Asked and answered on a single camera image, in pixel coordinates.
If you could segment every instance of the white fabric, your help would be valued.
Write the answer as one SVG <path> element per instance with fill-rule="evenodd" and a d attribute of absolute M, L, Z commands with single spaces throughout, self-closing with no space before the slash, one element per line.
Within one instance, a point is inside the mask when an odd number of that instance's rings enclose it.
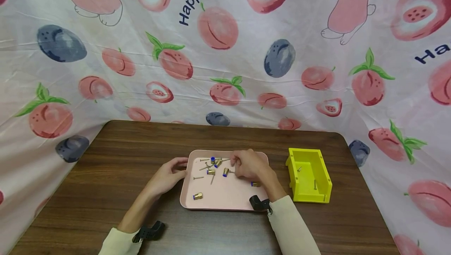
<path fill-rule="evenodd" d="M 103 241 L 99 255 L 136 255 L 143 244 L 143 240 L 133 243 L 133 238 L 139 232 L 125 233 L 112 228 Z"/>
<path fill-rule="evenodd" d="M 321 255 L 289 195 L 269 205 L 272 214 L 268 219 L 283 255 Z"/>
<path fill-rule="evenodd" d="M 103 124 L 150 119 L 338 132 L 402 255 L 448 255 L 450 7 L 0 0 L 0 253 Z"/>

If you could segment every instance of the black clip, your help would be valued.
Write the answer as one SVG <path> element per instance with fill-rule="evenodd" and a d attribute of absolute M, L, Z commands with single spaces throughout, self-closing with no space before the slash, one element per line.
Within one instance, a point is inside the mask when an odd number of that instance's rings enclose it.
<path fill-rule="evenodd" d="M 271 208 L 269 207 L 269 199 L 265 199 L 264 201 L 260 201 L 258 196 L 254 195 L 251 198 L 249 198 L 249 202 L 251 202 L 252 208 L 255 211 L 271 210 Z"/>
<path fill-rule="evenodd" d="M 142 240 L 159 240 L 163 235 L 166 225 L 163 222 L 157 221 L 151 228 L 142 226 L 139 232 L 134 236 L 132 242 L 138 243 Z"/>

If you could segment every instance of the yellow plastic box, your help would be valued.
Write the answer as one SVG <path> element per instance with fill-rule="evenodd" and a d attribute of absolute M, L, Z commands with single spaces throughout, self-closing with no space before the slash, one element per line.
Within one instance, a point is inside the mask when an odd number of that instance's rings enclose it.
<path fill-rule="evenodd" d="M 302 148 L 289 148 L 288 151 L 290 156 L 285 165 L 290 172 L 293 201 L 329 203 L 332 181 L 321 151 Z"/>

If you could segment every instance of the brown table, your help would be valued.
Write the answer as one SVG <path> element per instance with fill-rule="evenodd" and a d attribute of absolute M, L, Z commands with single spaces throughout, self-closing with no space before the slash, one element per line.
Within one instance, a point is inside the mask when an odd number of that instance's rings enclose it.
<path fill-rule="evenodd" d="M 317 148 L 330 178 L 329 204 L 296 203 L 322 255 L 399 255 L 345 140 L 337 133 L 111 121 L 35 219 L 12 255 L 96 255 L 112 226 L 153 173 L 195 149 L 265 152 L 285 190 L 288 148 Z M 166 223 L 159 241 L 140 254 L 281 254 L 266 213 L 190 211 L 182 182 L 147 219 Z"/>

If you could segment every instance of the white sleeve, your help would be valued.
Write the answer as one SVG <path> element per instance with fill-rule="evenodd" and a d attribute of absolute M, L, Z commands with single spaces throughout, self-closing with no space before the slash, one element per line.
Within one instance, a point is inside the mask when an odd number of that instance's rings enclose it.
<path fill-rule="evenodd" d="M 137 255 L 143 243 L 133 243 L 134 236 L 139 232 L 125 233 L 112 228 L 105 238 L 100 249 L 99 255 Z"/>
<path fill-rule="evenodd" d="M 269 222 L 283 255 L 321 255 L 290 196 L 269 203 L 269 206 L 272 209 Z"/>

